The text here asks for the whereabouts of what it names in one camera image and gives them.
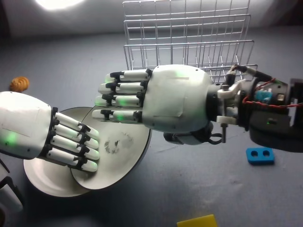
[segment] back of robotic hand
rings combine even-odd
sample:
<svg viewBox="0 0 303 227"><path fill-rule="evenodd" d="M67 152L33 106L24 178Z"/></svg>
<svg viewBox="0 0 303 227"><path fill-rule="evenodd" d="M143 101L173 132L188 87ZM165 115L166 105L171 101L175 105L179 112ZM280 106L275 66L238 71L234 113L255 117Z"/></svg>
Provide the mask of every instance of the back of robotic hand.
<svg viewBox="0 0 303 227"><path fill-rule="evenodd" d="M95 172L99 132L34 97L0 92L0 150Z"/></svg>
<svg viewBox="0 0 303 227"><path fill-rule="evenodd" d="M213 141L213 125L206 111L206 98L213 84L201 69L186 65L164 65L152 70L110 73L99 86L94 119L144 124L164 132L168 142L200 144Z"/></svg>

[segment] gray table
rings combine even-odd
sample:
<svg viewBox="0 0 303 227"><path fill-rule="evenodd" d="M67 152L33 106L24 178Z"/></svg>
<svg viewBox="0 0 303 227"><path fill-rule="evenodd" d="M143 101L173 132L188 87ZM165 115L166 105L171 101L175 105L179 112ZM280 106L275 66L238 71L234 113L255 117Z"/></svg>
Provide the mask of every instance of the gray table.
<svg viewBox="0 0 303 227"><path fill-rule="evenodd" d="M303 27L251 29L249 39L256 42L250 63L261 71L285 82L303 78ZM51 106L93 106L104 75L125 69L123 44L124 35L117 34L3 45L0 90L26 76L31 85L25 93ZM9 217L7 226L174 227L208 214L220 227L302 226L303 154L274 150L274 166L253 167L245 150L256 146L232 126L227 143L217 146L175 146L154 132L135 171L77 198L43 194L28 181L22 160L0 155L26 199L23 214Z"/></svg>

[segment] yellow sponge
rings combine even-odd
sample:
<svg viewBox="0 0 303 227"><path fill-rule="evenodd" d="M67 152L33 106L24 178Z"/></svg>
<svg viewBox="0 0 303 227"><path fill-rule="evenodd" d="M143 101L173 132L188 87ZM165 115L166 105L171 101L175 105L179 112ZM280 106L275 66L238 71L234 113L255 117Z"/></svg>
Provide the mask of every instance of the yellow sponge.
<svg viewBox="0 0 303 227"><path fill-rule="evenodd" d="M200 218L194 218L187 221L177 223L178 227L217 227L214 215L207 215Z"/></svg>

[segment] dish rack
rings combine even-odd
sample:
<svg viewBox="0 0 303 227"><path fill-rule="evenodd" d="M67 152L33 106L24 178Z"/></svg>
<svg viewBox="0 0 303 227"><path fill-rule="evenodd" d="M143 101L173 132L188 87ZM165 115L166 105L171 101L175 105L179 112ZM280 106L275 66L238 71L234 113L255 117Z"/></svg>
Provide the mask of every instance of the dish rack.
<svg viewBox="0 0 303 227"><path fill-rule="evenodd" d="M250 0L125 1L128 70L185 64L224 82L232 65L249 64L254 41L246 40ZM239 73L236 80L246 75Z"/></svg>

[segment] red wire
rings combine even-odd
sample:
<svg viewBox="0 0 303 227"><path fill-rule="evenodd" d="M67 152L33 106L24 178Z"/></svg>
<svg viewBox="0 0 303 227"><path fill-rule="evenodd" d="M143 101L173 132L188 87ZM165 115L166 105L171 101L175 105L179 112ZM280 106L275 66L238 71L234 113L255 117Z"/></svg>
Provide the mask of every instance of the red wire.
<svg viewBox="0 0 303 227"><path fill-rule="evenodd" d="M276 78L273 78L271 79L270 81L256 87L256 91L261 89L261 87L265 86L266 84L269 84L269 83L272 83L276 80ZM300 107L300 106L303 106L303 103L298 103L298 104L291 104L291 105L268 105L268 104L265 104L265 103L261 103L261 102L255 102L255 101L246 101L248 99L248 96L246 96L242 103L243 104L258 104L258 105L261 105L261 106L264 106L264 107L273 107L273 108L277 108L277 109L284 109L284 108L289 108L289 107Z"/></svg>

